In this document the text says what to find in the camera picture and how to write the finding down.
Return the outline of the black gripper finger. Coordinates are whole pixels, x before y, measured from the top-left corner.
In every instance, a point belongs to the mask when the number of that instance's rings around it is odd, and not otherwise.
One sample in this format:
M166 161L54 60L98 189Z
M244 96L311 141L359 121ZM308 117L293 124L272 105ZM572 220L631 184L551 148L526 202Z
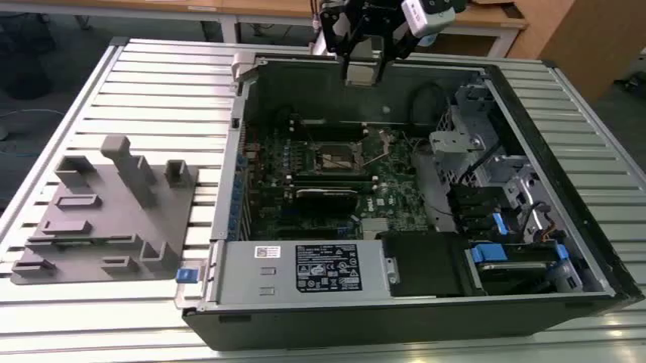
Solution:
M405 59L417 46L420 39L413 36L407 21L381 37L383 49L376 66L375 82L380 82L385 66L396 59Z
M351 54L364 38L365 20L355 5L321 5L317 16L325 49L341 64L341 80L347 80Z

